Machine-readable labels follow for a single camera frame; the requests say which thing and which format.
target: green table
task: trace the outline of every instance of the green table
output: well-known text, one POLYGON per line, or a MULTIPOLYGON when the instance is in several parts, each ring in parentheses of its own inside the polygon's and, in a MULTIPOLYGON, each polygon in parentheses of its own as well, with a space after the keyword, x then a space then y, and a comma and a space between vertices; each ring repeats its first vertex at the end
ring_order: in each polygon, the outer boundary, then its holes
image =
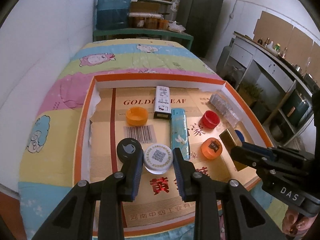
POLYGON ((107 40, 108 36, 117 35, 117 34, 146 34, 146 35, 159 35, 159 36, 180 38, 180 39, 188 40, 188 45, 186 47, 188 50, 191 49, 191 45, 193 42, 193 36, 187 33, 175 33, 175 32, 164 31, 164 30, 139 29, 139 28, 125 28, 125 29, 107 30, 107 31, 94 30, 93 41, 97 41, 97 37, 99 36, 105 36, 105 40, 107 40))

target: white wall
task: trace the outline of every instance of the white wall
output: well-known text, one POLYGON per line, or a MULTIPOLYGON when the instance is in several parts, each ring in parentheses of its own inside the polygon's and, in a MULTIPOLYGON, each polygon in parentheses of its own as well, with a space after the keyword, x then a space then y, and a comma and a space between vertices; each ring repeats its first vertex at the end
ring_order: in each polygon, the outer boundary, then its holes
POLYGON ((308 127, 301 134, 299 134, 299 136, 303 141, 306 151, 314 154, 316 146, 316 127, 314 126, 313 120, 308 127))
POLYGON ((92 41, 93 6, 94 0, 20 0, 0 28, 0 184, 12 190, 47 91, 92 41))
POLYGON ((257 19, 266 11, 291 23, 320 44, 320 32, 308 12, 298 0, 238 0, 234 18, 227 26, 229 15, 236 0, 224 0, 215 36, 206 59, 215 67, 224 46, 230 43, 233 32, 237 31, 253 38, 257 19))

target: refrigerator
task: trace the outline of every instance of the refrigerator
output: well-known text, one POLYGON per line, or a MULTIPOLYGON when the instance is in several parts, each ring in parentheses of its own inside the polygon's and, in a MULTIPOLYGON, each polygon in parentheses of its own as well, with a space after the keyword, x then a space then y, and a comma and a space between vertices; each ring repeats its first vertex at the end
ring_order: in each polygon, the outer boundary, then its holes
POLYGON ((176 21, 194 37, 191 52, 205 57, 216 31, 223 0, 180 0, 176 21))

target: white bottle cap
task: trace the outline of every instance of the white bottle cap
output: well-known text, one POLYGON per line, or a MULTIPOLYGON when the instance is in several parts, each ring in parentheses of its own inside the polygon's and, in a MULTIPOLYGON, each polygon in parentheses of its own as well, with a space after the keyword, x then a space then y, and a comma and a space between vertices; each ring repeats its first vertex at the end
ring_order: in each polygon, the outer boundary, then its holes
POLYGON ((173 162, 173 154, 167 145, 153 144, 143 155, 143 163, 148 171, 153 174, 166 173, 173 162))

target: plastic bag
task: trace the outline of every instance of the plastic bag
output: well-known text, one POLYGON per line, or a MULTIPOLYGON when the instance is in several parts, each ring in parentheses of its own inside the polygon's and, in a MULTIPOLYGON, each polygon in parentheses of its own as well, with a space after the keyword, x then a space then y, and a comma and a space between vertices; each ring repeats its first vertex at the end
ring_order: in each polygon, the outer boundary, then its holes
POLYGON ((174 3, 171 5, 170 9, 171 9, 173 12, 177 12, 177 11, 178 11, 178 9, 177 9, 177 4, 174 2, 174 3))
POLYGON ((186 28, 182 25, 177 25, 177 22, 174 21, 173 23, 169 23, 169 31, 176 32, 176 33, 182 33, 185 31, 186 28))

